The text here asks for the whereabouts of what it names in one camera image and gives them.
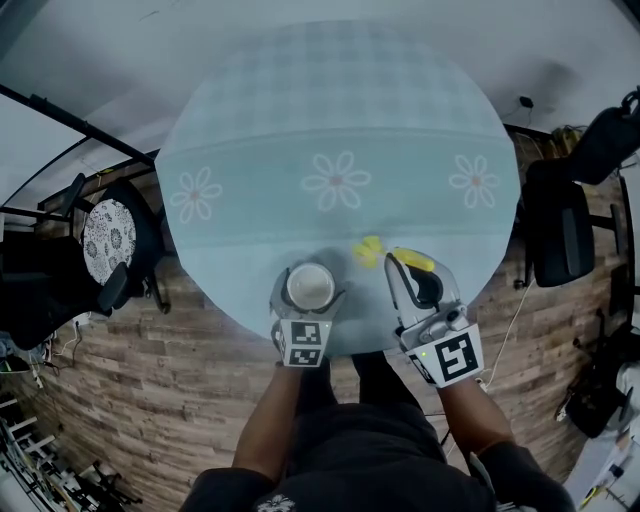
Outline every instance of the floor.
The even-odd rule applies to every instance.
[[[523,172],[539,158],[538,150],[528,138],[512,138]],[[114,177],[108,175],[102,183]],[[155,175],[137,178],[134,184],[153,206],[160,204]],[[585,190],[592,213],[607,215],[611,202],[624,211],[616,178]],[[554,421],[566,386],[585,362],[572,341],[594,339],[595,311],[599,307],[606,311],[610,272],[623,262],[615,253],[611,232],[597,230],[595,236],[594,272],[560,288],[532,286],[491,389],[519,443],[559,480],[568,475],[585,441],[568,421]],[[522,258],[520,242],[513,241],[491,281],[470,305],[480,325],[487,368],[495,361],[523,295],[512,287],[521,273]],[[108,321],[92,319],[82,328],[75,366],[59,376],[43,370],[44,392],[22,376],[7,378],[3,385],[22,397],[25,408],[37,411],[47,434],[57,432],[61,451],[74,467],[83,469],[96,459],[107,461],[123,475],[125,488],[144,499],[132,510],[160,512],[179,507],[200,471],[231,463],[241,429],[267,386],[276,353],[270,341],[217,309],[176,257],[165,259],[158,275],[172,304],[169,315],[159,314],[152,300],[131,301]],[[607,331],[622,320],[609,319]],[[64,328],[59,336],[60,349],[73,334]],[[72,347],[57,364],[71,363]],[[435,415],[430,420],[444,435],[446,421],[438,415],[437,395],[402,355],[390,360],[425,413]],[[333,384],[339,400],[357,400],[358,381],[349,360],[334,361]],[[447,442],[446,451],[451,443]],[[451,463],[463,465],[456,449]]]

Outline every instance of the light blue tablecloth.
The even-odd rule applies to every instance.
[[[508,242],[511,140],[480,89],[425,45],[363,22],[285,27],[216,66],[156,160],[181,262],[239,323],[268,336],[283,268],[312,259],[348,290],[329,350],[393,346],[379,235],[449,266],[470,301]]]

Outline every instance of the person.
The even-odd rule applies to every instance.
[[[328,360],[305,370],[278,363],[232,467],[202,473],[181,511],[574,510],[473,378],[438,389],[468,476],[447,465],[435,429],[385,355],[352,359],[358,404],[337,403]]]

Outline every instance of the cup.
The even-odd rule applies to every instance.
[[[305,311],[327,306],[335,291],[336,283],[331,272],[317,263],[298,265],[287,279],[287,292],[291,301]]]

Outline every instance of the white flower print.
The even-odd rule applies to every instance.
[[[295,509],[296,504],[282,494],[258,505],[258,512],[295,512]]]
[[[475,208],[478,204],[478,196],[485,206],[493,208],[496,200],[490,188],[500,185],[500,179],[495,174],[487,173],[487,159],[476,156],[473,165],[467,157],[456,155],[456,165],[462,174],[453,174],[449,177],[449,185],[453,188],[466,188],[464,194],[464,205],[467,208]]]
[[[300,186],[307,192],[320,192],[318,210],[328,212],[336,205],[338,197],[345,206],[360,208],[360,196],[352,187],[363,187],[371,182],[371,174],[367,171],[353,170],[355,158],[351,151],[340,153],[336,165],[325,155],[313,157],[313,165],[320,174],[312,174],[303,178]]]
[[[176,192],[169,199],[171,206],[182,206],[180,211],[180,222],[187,224],[193,217],[194,210],[202,220],[211,218],[211,206],[207,199],[215,199],[222,194],[222,185],[212,183],[209,185],[211,178],[211,169],[203,167],[198,171],[195,182],[188,172],[180,175],[180,185],[182,190]]]

